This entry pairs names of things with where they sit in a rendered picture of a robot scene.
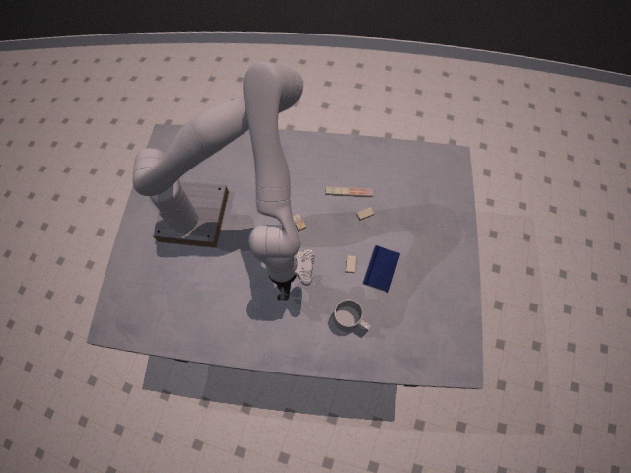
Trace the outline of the grey cup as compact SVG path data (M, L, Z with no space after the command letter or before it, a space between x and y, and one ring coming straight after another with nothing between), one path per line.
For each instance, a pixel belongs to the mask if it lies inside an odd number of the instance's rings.
M359 315L361 317L361 321L359 321ZM350 332L358 327L367 333L371 326L363 321L362 317L363 310L359 303L354 300L343 300L335 307L333 320L336 327L341 331ZM338 323L338 320L341 323ZM358 321L359 323L357 323ZM357 325L354 325L356 323Z

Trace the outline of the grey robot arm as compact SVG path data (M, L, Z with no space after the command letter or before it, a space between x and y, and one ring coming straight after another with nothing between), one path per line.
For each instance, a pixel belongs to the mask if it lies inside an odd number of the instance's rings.
M257 211L281 223L255 227L249 235L250 250L268 266L266 270L274 281L286 282L296 275L302 285L308 286L313 252L305 249L294 257L300 239L291 209L289 167L278 131L278 113L292 107L302 91L302 78L294 69L270 62L253 64L245 73L241 96L210 107L188 121L166 153L152 148L140 151L132 181L136 192L150 197L169 227L187 233L197 225L198 214L179 179L249 130Z

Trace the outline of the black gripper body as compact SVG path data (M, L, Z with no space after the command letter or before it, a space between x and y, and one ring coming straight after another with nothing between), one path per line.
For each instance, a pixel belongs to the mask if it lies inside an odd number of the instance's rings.
M271 278L270 279L271 279L272 282L274 282L275 284L278 285L279 290L281 290L281 287L284 287L284 290L287 290L288 284L292 283L296 279L296 277L297 276L295 275L291 280L286 281L286 282L277 282L277 281L274 281Z

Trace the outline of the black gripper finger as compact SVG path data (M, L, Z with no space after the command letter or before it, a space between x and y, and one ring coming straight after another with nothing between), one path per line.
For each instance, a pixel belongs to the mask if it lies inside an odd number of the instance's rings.
M279 293L277 299L278 300L286 300L287 301L287 298L289 299L289 297L290 297L289 296L290 295L290 289L291 289L291 284L288 285L287 290L284 290L284 287L281 287L281 291L280 291L281 295Z

